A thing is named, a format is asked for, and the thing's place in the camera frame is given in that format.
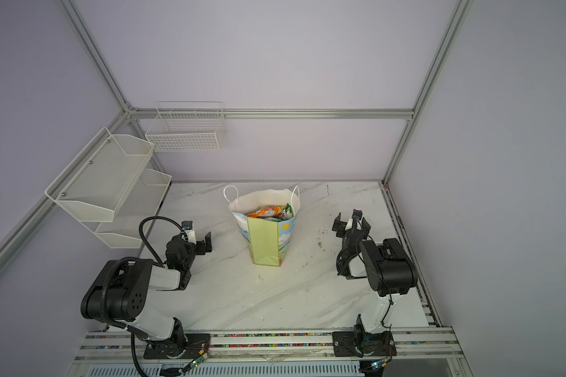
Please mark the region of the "orange Fox's candy bag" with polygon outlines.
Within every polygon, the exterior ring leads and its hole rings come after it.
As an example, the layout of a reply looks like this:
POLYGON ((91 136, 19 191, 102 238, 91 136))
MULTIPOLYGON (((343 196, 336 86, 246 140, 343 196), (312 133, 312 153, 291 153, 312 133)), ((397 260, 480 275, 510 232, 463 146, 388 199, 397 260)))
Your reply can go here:
POLYGON ((284 206, 267 206, 247 214, 248 218, 276 218, 285 209, 284 206))

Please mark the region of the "green candy bag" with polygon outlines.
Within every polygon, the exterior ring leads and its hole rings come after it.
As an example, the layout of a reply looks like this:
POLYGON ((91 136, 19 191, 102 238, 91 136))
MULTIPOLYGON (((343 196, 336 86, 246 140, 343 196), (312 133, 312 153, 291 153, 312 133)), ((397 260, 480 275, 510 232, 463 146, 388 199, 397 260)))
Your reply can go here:
POLYGON ((281 212, 278 214, 278 218, 282 221, 288 221, 294 216, 295 212, 290 204, 286 204, 284 207, 281 207, 281 212))

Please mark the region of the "floral paper gift bag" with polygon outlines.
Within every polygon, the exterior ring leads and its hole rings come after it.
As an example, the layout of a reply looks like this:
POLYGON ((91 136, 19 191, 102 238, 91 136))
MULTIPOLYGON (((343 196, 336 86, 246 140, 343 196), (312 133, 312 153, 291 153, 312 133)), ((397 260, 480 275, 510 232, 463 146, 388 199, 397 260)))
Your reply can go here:
POLYGON ((237 187, 228 185, 223 189, 223 196, 248 245, 252 263, 280 267, 301 209, 299 187, 265 189, 241 196, 237 187), (263 207, 286 204, 290 204, 295 212, 295 216, 288 221, 282 221, 278 217, 247 217, 247 214, 263 207))

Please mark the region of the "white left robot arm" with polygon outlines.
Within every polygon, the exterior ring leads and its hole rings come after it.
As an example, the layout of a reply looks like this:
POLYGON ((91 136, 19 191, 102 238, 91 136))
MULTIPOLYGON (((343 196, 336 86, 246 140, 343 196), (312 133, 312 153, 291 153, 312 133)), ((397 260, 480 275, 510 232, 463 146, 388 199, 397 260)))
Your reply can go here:
POLYGON ((212 251, 212 234, 204 240, 179 235, 166 248, 167 265, 125 257, 108 261, 81 302, 84 318, 130 332, 146 344, 145 360, 194 360, 208 356, 209 334, 186 334, 181 320, 148 301, 148 294, 187 289, 198 255, 212 251))

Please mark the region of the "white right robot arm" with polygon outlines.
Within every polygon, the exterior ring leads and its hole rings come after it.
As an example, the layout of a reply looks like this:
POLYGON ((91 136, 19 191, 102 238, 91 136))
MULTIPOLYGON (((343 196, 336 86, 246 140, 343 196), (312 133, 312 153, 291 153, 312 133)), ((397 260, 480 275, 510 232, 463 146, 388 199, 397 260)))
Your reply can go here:
POLYGON ((333 352, 338 358, 383 357, 389 361, 397 355, 391 315, 410 289, 417 287, 418 274, 399 240, 377 243, 370 230, 360 210, 354 210, 348 221, 340 215, 333 221, 332 231, 342 240, 336 256, 337 275, 348 281, 365 280, 377 299, 373 309, 357 315, 352 330, 332 334, 333 352))

